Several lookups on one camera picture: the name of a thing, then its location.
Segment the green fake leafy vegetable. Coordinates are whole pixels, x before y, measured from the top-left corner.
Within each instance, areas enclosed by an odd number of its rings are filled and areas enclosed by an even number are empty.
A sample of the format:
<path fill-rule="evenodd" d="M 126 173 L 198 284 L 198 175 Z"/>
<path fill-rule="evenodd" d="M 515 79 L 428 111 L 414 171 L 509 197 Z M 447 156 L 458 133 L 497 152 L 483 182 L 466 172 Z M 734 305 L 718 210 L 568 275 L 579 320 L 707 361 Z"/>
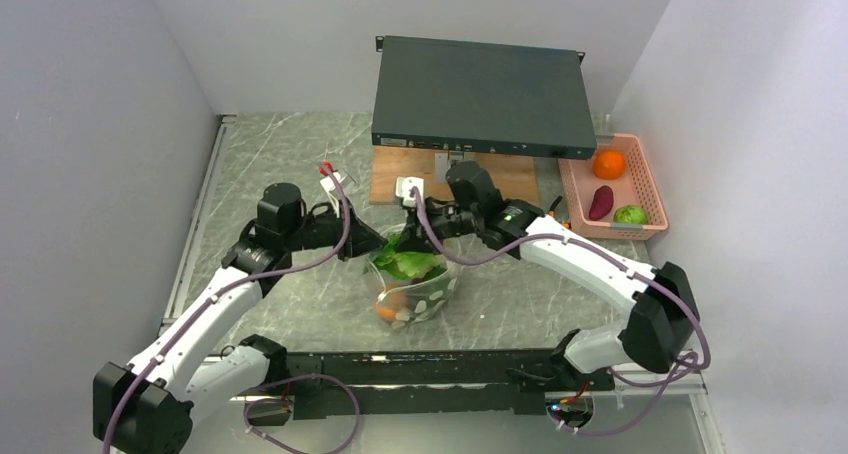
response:
<path fill-rule="evenodd" d="M 373 257 L 372 263 L 381 272 L 402 281 L 422 282 L 444 270 L 443 261 L 432 253 L 396 250 L 401 233 L 390 232 L 387 244 Z"/>

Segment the polka dot zip top bag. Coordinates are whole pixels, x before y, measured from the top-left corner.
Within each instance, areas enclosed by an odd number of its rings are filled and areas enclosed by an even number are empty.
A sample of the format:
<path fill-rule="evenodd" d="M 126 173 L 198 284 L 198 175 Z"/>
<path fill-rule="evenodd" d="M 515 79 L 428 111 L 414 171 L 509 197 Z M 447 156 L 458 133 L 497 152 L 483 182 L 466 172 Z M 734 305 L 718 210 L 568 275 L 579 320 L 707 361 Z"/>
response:
<path fill-rule="evenodd" d="M 386 238 L 390 232 L 401 232 L 401 224 L 388 227 L 381 231 Z M 373 257 L 378 252 L 366 256 L 362 268 L 363 283 L 365 285 L 365 296 L 370 300 L 374 308 L 377 296 L 393 289 L 403 291 L 407 296 L 407 312 L 409 319 L 406 322 L 387 323 L 377 314 L 377 317 L 386 323 L 390 329 L 402 329 L 408 325 L 420 323 L 432 318 L 441 308 L 448 303 L 457 290 L 460 267 L 447 260 L 443 255 L 436 253 L 441 258 L 444 270 L 437 276 L 422 282 L 402 281 L 393 278 L 387 273 L 379 271 L 372 263 Z"/>

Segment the orange fake peach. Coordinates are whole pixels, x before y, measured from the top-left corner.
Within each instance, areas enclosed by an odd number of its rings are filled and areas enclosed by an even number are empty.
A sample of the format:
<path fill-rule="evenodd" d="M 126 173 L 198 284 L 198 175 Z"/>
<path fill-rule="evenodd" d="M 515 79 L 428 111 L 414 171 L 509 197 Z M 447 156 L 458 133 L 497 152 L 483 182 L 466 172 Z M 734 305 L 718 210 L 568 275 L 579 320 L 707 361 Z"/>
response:
<path fill-rule="evenodd" d="M 380 293 L 374 302 L 374 309 L 376 314 L 387 323 L 406 322 L 409 319 L 407 296 L 397 289 Z"/>

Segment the purple fake sweet potato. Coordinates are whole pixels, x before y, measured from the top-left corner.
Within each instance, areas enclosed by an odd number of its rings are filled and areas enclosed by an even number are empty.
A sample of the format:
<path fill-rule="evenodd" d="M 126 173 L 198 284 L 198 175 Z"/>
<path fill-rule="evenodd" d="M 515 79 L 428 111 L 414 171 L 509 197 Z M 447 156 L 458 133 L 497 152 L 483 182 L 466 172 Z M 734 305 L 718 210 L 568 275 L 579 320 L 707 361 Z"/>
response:
<path fill-rule="evenodd" d="M 588 219 L 599 221 L 610 213 L 614 206 L 614 192 L 608 185 L 602 185 L 593 194 L 588 211 Z"/>

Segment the orange fake fruit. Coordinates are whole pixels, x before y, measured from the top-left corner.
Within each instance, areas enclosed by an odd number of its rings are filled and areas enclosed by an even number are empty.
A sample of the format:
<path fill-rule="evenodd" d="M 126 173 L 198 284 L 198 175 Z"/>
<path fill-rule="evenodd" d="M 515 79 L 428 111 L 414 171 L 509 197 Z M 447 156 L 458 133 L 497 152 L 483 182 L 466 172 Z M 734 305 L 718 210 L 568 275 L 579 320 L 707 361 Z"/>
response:
<path fill-rule="evenodd" d="M 595 155 L 591 169 L 599 179 L 616 180 L 626 172 L 627 160 L 619 151 L 603 150 Z"/>

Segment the green fake lime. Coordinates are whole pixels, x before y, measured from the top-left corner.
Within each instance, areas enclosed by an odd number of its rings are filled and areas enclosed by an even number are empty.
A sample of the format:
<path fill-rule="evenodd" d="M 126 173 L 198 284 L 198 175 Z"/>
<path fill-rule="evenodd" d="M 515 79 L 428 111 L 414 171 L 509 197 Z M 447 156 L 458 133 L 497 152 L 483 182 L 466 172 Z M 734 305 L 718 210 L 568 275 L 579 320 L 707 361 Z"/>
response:
<path fill-rule="evenodd" d="M 615 211 L 613 221 L 618 224 L 646 225 L 649 222 L 649 218 L 641 206 L 626 205 Z"/>

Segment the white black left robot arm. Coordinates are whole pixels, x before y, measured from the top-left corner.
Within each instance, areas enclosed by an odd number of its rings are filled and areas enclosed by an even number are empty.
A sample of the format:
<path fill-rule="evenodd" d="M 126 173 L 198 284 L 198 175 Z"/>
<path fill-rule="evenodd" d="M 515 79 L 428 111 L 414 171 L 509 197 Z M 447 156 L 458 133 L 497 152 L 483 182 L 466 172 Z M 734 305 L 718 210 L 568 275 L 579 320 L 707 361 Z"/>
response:
<path fill-rule="evenodd" d="M 221 360 L 205 359 L 279 279 L 297 272 L 296 252 L 330 248 L 342 261 L 380 250 L 386 240 L 358 220 L 334 185 L 306 207 L 290 183 L 268 186 L 204 293 L 157 340 L 123 365 L 109 362 L 93 380 L 93 431 L 103 450 L 177 453 L 193 428 L 232 397 L 279 391 L 294 368 L 285 347 L 260 335 Z"/>

